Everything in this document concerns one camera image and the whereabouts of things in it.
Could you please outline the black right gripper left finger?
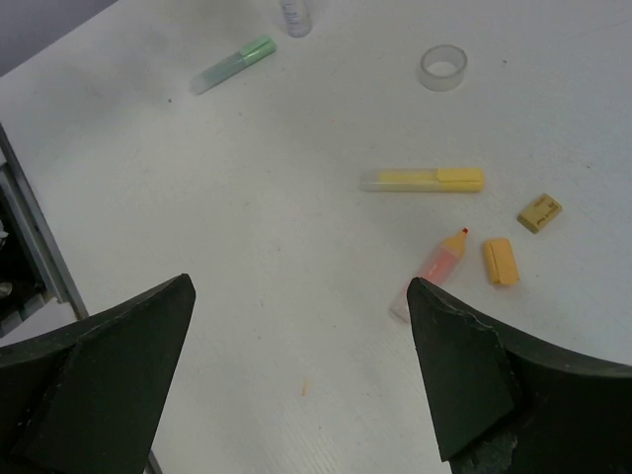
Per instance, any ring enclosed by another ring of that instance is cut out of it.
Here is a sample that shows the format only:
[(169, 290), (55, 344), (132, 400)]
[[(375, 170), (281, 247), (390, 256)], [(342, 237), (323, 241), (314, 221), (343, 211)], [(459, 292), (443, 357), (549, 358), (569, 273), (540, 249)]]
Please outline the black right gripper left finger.
[(142, 472), (195, 301), (182, 274), (2, 348), (2, 472)]

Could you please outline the blue spray bottle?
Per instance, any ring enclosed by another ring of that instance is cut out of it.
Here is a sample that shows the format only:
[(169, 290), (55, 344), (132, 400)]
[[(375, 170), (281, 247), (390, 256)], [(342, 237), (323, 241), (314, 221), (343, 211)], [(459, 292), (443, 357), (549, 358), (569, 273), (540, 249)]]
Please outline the blue spray bottle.
[(312, 30), (312, 21), (304, 0), (280, 0), (282, 15), (288, 34), (293, 38), (304, 38)]

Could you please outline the tan eraser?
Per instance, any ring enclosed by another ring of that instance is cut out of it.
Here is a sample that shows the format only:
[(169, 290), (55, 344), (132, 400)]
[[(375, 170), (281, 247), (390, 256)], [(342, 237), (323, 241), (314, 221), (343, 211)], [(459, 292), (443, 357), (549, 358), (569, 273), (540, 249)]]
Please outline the tan eraser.
[(542, 194), (525, 207), (516, 220), (533, 234), (539, 233), (563, 210), (562, 205), (548, 194)]

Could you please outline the yellow highlighter pen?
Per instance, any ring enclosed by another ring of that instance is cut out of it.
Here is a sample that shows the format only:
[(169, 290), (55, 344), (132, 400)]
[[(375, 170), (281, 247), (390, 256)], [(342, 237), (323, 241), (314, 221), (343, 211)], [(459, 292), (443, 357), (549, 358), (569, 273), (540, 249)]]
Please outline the yellow highlighter pen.
[(485, 188), (479, 168), (379, 169), (361, 175), (368, 192), (479, 193)]

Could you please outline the green highlighter pen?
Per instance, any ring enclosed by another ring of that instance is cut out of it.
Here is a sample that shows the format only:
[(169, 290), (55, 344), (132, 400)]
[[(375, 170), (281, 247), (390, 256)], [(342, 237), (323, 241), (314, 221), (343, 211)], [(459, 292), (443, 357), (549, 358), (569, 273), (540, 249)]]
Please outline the green highlighter pen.
[(190, 91), (194, 95), (201, 95), (273, 54), (276, 50), (277, 45), (272, 38), (262, 35), (196, 75), (190, 82)]

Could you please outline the clear tape roll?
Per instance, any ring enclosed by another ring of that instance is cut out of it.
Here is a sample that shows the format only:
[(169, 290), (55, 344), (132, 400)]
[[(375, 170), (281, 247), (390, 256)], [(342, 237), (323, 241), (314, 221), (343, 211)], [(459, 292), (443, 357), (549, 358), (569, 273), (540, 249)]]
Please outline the clear tape roll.
[(430, 91), (448, 92), (463, 82), (467, 67), (463, 49), (452, 44), (436, 45), (421, 57), (419, 80)]

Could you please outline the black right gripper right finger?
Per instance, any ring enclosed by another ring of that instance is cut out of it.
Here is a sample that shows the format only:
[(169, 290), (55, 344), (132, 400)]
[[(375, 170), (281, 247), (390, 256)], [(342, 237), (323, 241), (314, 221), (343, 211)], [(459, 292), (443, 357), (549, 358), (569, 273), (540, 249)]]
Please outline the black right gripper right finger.
[(630, 472), (630, 366), (530, 336), (425, 279), (411, 280), (407, 299), (452, 472)]

